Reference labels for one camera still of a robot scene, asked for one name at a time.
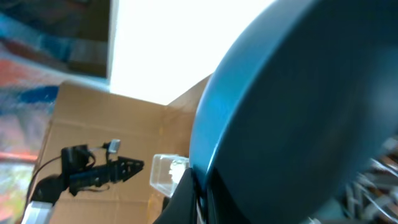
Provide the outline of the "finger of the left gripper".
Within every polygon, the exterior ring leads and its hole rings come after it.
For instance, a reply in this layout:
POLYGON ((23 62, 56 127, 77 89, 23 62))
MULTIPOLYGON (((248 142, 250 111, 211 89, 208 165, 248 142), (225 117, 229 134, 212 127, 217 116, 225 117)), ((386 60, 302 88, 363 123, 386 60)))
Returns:
POLYGON ((119 156, 117 161, 117 179, 125 182, 139 173, 143 168, 144 161, 119 156))

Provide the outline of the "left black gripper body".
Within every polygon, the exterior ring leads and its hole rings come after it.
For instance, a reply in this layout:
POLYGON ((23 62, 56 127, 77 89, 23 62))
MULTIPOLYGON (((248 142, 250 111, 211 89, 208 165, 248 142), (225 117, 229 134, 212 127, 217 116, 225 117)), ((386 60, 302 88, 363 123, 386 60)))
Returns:
POLYGON ((63 190, 76 196, 80 191, 90 191, 91 186, 101 187, 108 182, 118 183, 117 161, 109 159, 107 144, 100 146, 105 150, 106 163, 96 166, 96 157, 87 144, 64 147, 61 150, 63 190))

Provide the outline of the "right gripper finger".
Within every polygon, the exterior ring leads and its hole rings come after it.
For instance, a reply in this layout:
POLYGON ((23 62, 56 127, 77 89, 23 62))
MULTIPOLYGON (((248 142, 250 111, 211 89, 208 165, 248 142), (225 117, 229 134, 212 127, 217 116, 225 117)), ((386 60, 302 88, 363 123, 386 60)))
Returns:
POLYGON ((169 203, 154 224, 196 224, 197 187, 192 168, 188 168, 175 189, 169 203))

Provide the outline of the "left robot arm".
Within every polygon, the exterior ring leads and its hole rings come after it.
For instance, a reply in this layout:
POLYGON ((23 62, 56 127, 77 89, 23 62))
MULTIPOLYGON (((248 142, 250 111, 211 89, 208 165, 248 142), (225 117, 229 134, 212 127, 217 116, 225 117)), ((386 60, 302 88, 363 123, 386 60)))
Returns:
POLYGON ((39 172, 53 161, 61 160, 61 173, 49 175, 36 185, 29 184, 25 209, 21 223, 48 223, 52 217, 57 201, 64 191, 72 196, 79 192, 104 192, 110 184, 126 182, 144 168, 144 161, 119 156, 116 154, 119 143, 110 141, 99 147, 104 150, 105 163, 96 165, 96 156, 87 144, 64 147, 58 157, 47 161, 33 174, 39 172))

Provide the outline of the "large white tissue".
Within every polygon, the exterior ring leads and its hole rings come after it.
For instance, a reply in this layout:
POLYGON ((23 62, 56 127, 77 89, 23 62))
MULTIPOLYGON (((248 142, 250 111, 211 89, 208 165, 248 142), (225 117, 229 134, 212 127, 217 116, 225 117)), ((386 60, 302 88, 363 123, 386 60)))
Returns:
POLYGON ((179 183, 185 170, 188 167, 187 161, 173 161, 170 164, 169 174, 171 175, 171 179, 173 183, 179 183))

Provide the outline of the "dark blue plate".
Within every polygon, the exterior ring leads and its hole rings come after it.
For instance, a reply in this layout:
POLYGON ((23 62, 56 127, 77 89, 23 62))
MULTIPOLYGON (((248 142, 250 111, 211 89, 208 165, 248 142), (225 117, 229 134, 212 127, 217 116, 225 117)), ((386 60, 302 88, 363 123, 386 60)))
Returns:
POLYGON ((397 131, 397 1, 275 1, 228 50, 190 141, 209 223, 300 223, 397 131))

